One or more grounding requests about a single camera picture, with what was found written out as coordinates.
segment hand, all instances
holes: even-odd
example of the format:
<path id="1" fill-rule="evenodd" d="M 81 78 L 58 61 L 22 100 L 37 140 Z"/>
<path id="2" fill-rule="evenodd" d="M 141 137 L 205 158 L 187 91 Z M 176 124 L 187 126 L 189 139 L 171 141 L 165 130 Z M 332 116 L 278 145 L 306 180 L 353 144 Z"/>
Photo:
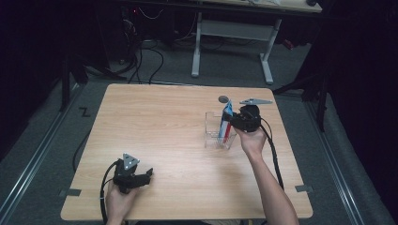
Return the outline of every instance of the hand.
<path id="1" fill-rule="evenodd" d="M 120 192 L 119 187 L 111 180 L 108 184 L 106 195 L 106 211 L 108 214 L 107 224 L 121 224 L 128 212 L 131 210 L 135 195 L 139 188 L 132 189 L 129 194 Z"/>
<path id="2" fill-rule="evenodd" d="M 263 147 L 267 140 L 264 131 L 261 128 L 255 132 L 245 132 L 238 128 L 235 128 L 235 131 L 239 135 L 243 151 L 249 159 L 262 158 Z"/>

